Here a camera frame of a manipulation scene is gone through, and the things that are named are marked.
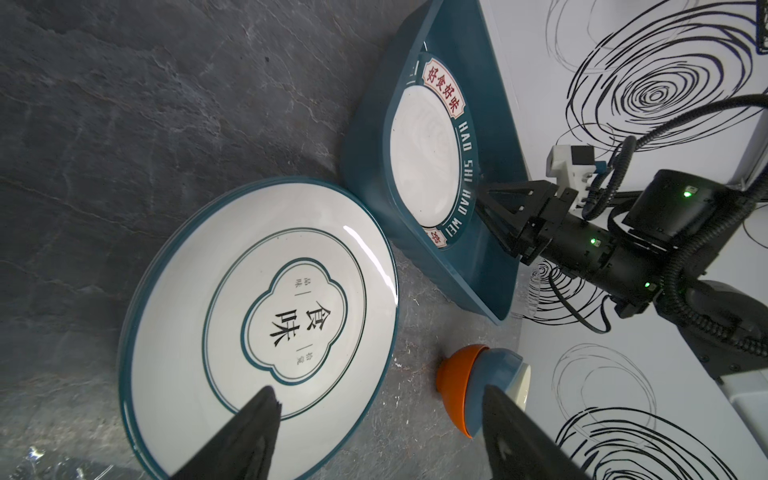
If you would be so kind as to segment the white plate green flower motif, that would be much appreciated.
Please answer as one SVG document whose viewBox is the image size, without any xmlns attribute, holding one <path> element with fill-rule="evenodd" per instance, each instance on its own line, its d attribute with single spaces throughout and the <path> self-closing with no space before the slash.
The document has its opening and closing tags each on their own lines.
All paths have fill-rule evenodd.
<svg viewBox="0 0 768 480">
<path fill-rule="evenodd" d="M 373 405 L 398 316 L 391 246 L 349 191 L 276 177 L 223 194 L 163 245 L 126 312 L 119 398 L 138 461 L 169 478 L 268 386 L 269 475 L 310 477 Z"/>
</svg>

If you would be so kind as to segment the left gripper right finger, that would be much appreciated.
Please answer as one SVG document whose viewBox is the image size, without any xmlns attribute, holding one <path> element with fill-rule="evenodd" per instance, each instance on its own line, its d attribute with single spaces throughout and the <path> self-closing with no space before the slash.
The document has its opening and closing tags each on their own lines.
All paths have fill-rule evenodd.
<svg viewBox="0 0 768 480">
<path fill-rule="evenodd" d="M 492 479 L 588 479 L 516 403 L 494 385 L 484 389 L 482 433 Z"/>
</svg>

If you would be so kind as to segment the green rim Hao Shi Wei plate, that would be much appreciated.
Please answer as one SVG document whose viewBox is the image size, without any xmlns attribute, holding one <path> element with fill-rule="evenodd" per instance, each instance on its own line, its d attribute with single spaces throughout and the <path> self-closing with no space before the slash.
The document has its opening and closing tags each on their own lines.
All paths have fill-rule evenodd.
<svg viewBox="0 0 768 480">
<path fill-rule="evenodd" d="M 464 92 L 447 65 L 422 52 L 399 100 L 390 166 L 401 201 L 439 249 L 469 228 L 480 167 Z"/>
</svg>

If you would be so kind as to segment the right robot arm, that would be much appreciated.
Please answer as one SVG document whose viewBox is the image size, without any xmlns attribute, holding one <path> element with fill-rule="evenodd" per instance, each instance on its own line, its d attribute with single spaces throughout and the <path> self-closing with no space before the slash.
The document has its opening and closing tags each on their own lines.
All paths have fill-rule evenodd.
<svg viewBox="0 0 768 480">
<path fill-rule="evenodd" d="M 602 289 L 618 316 L 653 307 L 678 328 L 712 379 L 763 370 L 765 305 L 705 273 L 766 198 L 766 174 L 734 190 L 661 170 L 636 200 L 615 204 L 614 197 L 640 147 L 699 118 L 766 105 L 763 94 L 736 96 L 625 138 L 589 187 L 580 214 L 570 211 L 576 191 L 548 181 L 483 184 L 477 214 L 506 254 L 527 265 L 546 259 L 566 276 Z"/>
</svg>

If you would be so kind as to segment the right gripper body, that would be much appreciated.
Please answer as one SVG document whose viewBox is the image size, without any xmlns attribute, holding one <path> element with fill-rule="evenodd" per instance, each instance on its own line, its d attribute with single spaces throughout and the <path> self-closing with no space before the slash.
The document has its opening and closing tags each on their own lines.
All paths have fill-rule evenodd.
<svg viewBox="0 0 768 480">
<path fill-rule="evenodd" d="M 512 255 L 529 265 L 539 257 L 561 267 L 597 267 L 606 255 L 606 231 L 570 213 L 577 191 L 555 185 L 526 185 L 522 222 L 510 239 Z"/>
</svg>

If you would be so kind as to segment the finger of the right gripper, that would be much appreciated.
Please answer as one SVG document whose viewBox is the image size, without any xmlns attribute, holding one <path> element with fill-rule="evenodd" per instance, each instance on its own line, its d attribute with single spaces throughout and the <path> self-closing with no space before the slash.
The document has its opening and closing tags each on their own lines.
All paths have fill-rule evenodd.
<svg viewBox="0 0 768 480">
<path fill-rule="evenodd" d="M 548 204 L 557 193 L 545 180 L 484 183 L 476 192 L 476 212 L 503 252 L 543 252 L 553 237 Z"/>
</svg>

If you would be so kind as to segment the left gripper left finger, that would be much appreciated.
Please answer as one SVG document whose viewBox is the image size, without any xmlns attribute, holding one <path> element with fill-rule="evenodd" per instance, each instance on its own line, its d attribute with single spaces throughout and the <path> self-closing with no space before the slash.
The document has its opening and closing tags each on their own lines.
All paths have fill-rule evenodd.
<svg viewBox="0 0 768 480">
<path fill-rule="evenodd" d="M 267 479 L 282 405 L 262 388 L 171 479 Z"/>
</svg>

